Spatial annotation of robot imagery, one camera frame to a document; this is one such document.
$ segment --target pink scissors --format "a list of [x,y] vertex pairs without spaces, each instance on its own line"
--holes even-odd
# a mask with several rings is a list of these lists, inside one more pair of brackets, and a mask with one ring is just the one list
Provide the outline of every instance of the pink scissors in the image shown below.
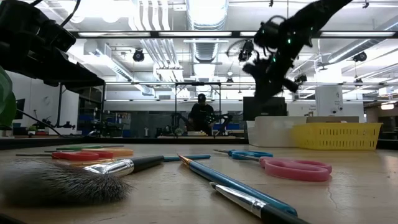
[[248,157],[246,159],[260,162],[266,174],[292,180],[312,182],[327,181],[331,173],[331,165],[317,161],[298,161],[273,157]]

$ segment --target white box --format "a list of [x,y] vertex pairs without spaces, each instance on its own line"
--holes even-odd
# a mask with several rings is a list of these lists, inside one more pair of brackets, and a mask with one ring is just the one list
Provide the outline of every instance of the white box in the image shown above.
[[249,144],[257,147],[296,147],[290,130],[305,124],[304,116],[258,116],[254,127],[248,125]]

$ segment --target wooden table surface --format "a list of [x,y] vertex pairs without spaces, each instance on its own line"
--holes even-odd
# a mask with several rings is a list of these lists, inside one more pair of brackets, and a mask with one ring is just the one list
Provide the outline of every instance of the wooden table surface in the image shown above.
[[[136,156],[211,154],[201,163],[293,206],[310,223],[398,223],[398,151],[310,151],[259,149],[248,145],[126,145]],[[0,151],[0,163],[17,152]],[[265,175],[252,161],[234,161],[213,149],[267,151],[275,157],[322,161],[333,166],[328,182],[301,182]],[[11,208],[0,212],[26,223],[261,223],[214,192],[204,178],[180,162],[124,177],[135,190],[118,203],[94,207]]]

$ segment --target person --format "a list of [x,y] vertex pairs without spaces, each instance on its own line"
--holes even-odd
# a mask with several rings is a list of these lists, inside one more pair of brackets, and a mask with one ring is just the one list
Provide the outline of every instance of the person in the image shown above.
[[204,131],[208,136],[213,135],[214,123],[208,124],[206,117],[214,114],[212,106],[206,103],[206,96],[202,93],[198,95],[198,103],[193,105],[191,113],[188,115],[189,123],[195,131]]

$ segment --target yellow basket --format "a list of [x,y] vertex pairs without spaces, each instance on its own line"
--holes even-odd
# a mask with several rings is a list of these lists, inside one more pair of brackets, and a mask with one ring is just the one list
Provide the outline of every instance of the yellow basket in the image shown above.
[[375,150],[381,123],[308,123],[295,125],[298,147],[319,150]]

